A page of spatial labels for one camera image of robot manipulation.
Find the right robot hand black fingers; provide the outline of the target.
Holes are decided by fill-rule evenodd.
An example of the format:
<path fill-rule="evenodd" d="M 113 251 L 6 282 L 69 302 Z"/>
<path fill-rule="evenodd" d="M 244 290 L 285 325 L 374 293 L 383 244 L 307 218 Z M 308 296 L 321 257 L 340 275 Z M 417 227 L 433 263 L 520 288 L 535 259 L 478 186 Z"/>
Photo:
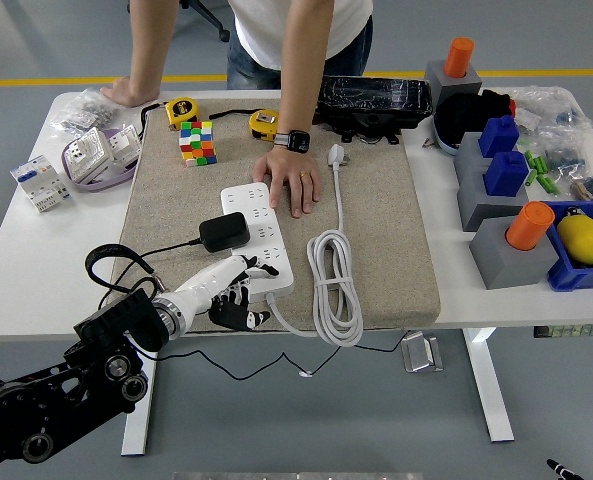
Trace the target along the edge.
<path fill-rule="evenodd" d="M 583 480 L 583 477 L 579 474 L 573 472 L 572 470 L 568 469 L 561 463 L 557 462 L 554 459 L 547 459 L 547 465 L 556 473 L 559 479 L 562 480 Z"/>

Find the person's right hand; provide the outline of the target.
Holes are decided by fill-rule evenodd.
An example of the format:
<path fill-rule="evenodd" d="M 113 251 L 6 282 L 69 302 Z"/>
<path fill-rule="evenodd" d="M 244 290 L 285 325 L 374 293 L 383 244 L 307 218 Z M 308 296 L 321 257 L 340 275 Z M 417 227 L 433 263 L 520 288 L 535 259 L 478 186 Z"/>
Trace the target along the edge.
<path fill-rule="evenodd" d="M 156 100 L 160 94 L 160 86 L 125 76 L 116 79 L 111 86 L 102 87 L 100 93 L 116 104 L 137 107 Z"/>

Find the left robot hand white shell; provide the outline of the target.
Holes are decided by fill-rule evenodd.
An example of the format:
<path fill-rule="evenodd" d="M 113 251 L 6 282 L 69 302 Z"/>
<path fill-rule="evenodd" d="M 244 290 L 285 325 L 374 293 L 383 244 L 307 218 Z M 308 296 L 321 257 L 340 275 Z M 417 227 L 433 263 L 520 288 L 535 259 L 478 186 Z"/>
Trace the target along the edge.
<path fill-rule="evenodd" d="M 174 292 L 159 295 L 153 301 L 159 315 L 171 321 L 170 338 L 177 338 L 189 331 L 194 317 L 204 312 L 217 325 L 237 331 L 252 331 L 266 320 L 270 313 L 252 312 L 249 305 L 249 290 L 240 287 L 230 292 L 232 286 L 247 280 L 247 271 L 258 268 L 275 277 L 279 271 L 262 264 L 256 256 L 232 255 L 206 267 L 187 280 Z"/>

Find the person's left hand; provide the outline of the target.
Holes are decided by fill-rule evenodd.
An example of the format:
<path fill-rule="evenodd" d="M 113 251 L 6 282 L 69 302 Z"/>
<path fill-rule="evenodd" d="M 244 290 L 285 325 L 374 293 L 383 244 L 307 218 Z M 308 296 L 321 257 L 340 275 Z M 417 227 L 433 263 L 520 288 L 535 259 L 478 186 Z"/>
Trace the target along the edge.
<path fill-rule="evenodd" d="M 289 207 L 293 218 L 310 214 L 322 196 L 322 179 L 317 161 L 311 153 L 296 153 L 285 147 L 274 146 L 256 160 L 252 180 L 263 182 L 271 178 L 269 205 L 277 208 L 282 189 L 289 190 Z"/>

